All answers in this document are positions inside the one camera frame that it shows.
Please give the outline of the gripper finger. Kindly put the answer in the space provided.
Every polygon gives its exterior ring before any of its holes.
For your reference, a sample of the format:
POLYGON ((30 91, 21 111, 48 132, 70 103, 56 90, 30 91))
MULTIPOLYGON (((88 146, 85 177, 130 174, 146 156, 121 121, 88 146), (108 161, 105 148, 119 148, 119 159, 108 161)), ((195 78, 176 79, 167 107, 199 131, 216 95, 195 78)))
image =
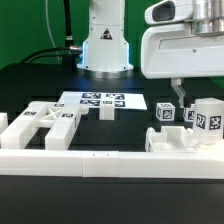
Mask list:
POLYGON ((179 104, 181 108, 185 108, 189 106, 189 99, 186 95, 186 92, 182 86, 183 79, 182 78, 172 78, 171 86, 177 96, 179 97, 179 104))

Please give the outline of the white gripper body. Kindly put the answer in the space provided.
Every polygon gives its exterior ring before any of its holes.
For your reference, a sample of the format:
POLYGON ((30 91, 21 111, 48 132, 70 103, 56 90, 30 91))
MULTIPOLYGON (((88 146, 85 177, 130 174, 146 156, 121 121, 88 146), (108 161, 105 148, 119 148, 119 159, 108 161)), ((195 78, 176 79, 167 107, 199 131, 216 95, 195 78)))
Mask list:
POLYGON ((224 76, 224 0, 162 0, 144 17, 146 78, 224 76))

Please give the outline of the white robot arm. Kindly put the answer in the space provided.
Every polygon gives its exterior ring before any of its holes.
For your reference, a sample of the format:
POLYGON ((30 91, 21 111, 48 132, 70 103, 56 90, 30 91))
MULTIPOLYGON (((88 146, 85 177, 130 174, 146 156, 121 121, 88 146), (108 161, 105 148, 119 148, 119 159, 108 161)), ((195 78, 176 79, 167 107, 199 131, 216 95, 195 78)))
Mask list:
MULTIPOLYGON (((113 78, 133 68, 124 6, 125 0, 90 0, 80 69, 113 78)), ((148 79, 169 78, 182 106, 183 79, 224 76, 224 0, 161 0, 144 18, 150 27, 141 40, 141 72, 148 79)))

